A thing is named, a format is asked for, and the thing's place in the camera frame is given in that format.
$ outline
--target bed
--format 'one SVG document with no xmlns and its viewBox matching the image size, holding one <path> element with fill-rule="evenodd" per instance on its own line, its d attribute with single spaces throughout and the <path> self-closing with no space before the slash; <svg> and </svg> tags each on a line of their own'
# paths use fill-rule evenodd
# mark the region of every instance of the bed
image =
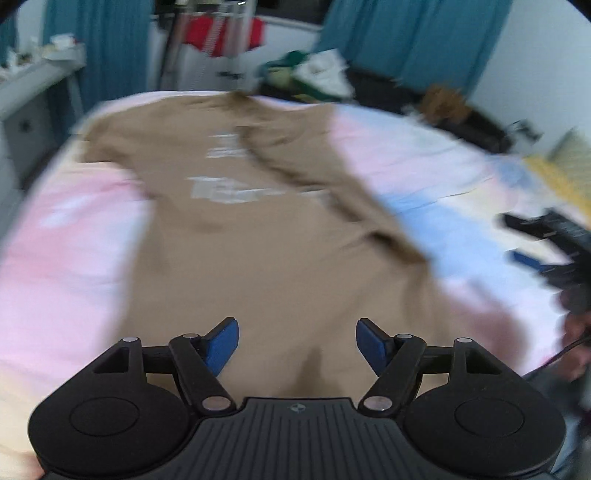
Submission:
<svg viewBox="0 0 591 480">
<path fill-rule="evenodd" d="M 27 476 L 29 467 L 15 459 L 31 453 L 25 425 L 32 408 L 110 346 L 150 217 L 150 203 L 127 171 L 78 162 L 83 133 L 111 112 L 211 93 L 151 92 L 101 105 L 33 188 L 0 258 L 0 375 L 10 385 L 0 396 L 0 423 L 14 427 L 13 439 L 0 437 L 0 478 Z M 552 206 L 587 223 L 578 208 L 521 158 L 490 155 L 409 118 L 339 106 L 330 140 L 347 171 L 431 259 L 463 335 L 520 374 L 555 353 L 564 313 L 556 291 L 511 264 L 505 251 L 566 259 L 550 245 L 502 229 L 496 218 L 508 211 L 536 216 Z"/>
</svg>

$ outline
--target white desk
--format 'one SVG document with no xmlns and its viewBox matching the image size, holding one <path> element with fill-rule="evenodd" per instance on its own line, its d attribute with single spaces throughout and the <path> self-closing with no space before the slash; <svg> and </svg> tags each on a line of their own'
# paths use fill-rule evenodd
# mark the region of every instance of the white desk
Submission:
<svg viewBox="0 0 591 480">
<path fill-rule="evenodd" d="M 77 119 L 81 118 L 84 112 L 75 73 L 85 65 L 86 49 L 84 45 L 77 45 L 43 58 L 0 84 L 0 239 L 10 227 L 22 201 L 4 122 L 62 80 L 67 81 L 72 110 Z"/>
</svg>

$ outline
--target red cloth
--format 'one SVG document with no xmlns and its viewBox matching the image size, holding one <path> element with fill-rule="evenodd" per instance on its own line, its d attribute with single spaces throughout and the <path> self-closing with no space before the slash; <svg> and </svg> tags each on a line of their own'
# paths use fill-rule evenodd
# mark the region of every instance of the red cloth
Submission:
<svg viewBox="0 0 591 480">
<path fill-rule="evenodd" d="M 210 15 L 202 15 L 191 19 L 189 29 L 187 30 L 187 37 L 185 43 L 192 45 L 198 50 L 203 50 L 207 34 L 213 25 L 213 17 Z M 213 57 L 223 57 L 224 44 L 226 41 L 226 29 L 228 27 L 228 19 L 225 18 L 222 24 L 220 35 L 217 38 L 216 47 L 213 49 Z M 260 18 L 252 19 L 251 41 L 248 50 L 260 47 L 262 45 L 262 34 L 265 23 Z"/>
</svg>

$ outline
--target teal curtain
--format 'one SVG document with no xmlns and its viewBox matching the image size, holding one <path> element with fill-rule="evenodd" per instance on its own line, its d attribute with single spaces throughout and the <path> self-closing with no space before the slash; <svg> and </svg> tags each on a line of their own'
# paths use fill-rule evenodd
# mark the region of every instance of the teal curtain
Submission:
<svg viewBox="0 0 591 480">
<path fill-rule="evenodd" d="M 147 87 L 148 29 L 153 0 L 47 0 L 44 43 L 73 33 L 86 45 L 87 65 L 79 72 L 85 112 Z M 61 142 L 73 125 L 64 82 L 48 96 L 54 130 Z"/>
<path fill-rule="evenodd" d="M 17 46 L 17 22 L 14 15 L 8 17 L 0 25 L 0 63 L 7 60 L 6 51 L 8 47 Z"/>
<path fill-rule="evenodd" d="M 490 58 L 512 0 L 334 0 L 316 51 L 418 91 L 441 83 L 469 94 Z"/>
</svg>

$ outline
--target brown t-shirt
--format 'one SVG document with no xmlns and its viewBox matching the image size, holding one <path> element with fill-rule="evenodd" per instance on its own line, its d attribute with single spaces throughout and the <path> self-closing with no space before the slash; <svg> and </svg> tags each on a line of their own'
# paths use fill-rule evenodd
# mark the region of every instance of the brown t-shirt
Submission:
<svg viewBox="0 0 591 480">
<path fill-rule="evenodd" d="M 328 144 L 331 114 L 183 96 L 93 125 L 85 160 L 134 171 L 154 201 L 119 337 L 164 345 L 236 317 L 220 380 L 238 401 L 358 400 L 375 381 L 355 343 L 360 317 L 451 343 L 424 258 Z"/>
</svg>

